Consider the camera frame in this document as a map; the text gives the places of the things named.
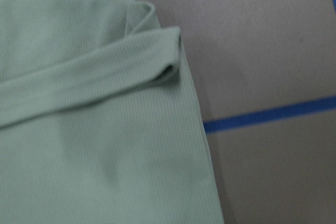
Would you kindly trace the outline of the olive green long-sleeve shirt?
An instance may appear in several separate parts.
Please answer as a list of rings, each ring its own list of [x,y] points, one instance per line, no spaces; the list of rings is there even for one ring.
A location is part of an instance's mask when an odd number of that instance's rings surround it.
[[[181,31],[139,0],[1,0],[1,223],[223,223]]]

